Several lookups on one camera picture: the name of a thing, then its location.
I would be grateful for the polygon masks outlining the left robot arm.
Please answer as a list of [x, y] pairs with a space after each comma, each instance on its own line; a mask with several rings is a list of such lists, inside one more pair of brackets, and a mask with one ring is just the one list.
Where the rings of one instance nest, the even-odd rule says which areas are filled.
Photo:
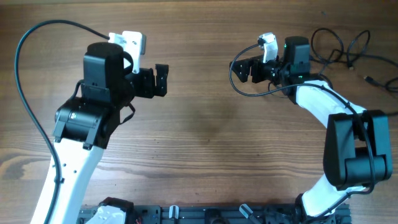
[[124, 61], [132, 57], [107, 42], [88, 46], [83, 58], [84, 78], [55, 113], [53, 131], [56, 159], [49, 171], [32, 223], [75, 223], [91, 176], [115, 129], [132, 116], [120, 118], [124, 107], [133, 109], [134, 97], [153, 98], [167, 93], [169, 66], [157, 64], [133, 73]]

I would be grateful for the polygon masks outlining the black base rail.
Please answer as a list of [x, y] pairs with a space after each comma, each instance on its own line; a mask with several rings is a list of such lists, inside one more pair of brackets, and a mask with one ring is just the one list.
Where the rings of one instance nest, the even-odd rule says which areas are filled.
[[245, 217], [238, 207], [160, 207], [137, 205], [134, 223], [142, 224], [205, 224], [205, 223], [297, 223], [292, 204], [252, 206], [252, 218]]

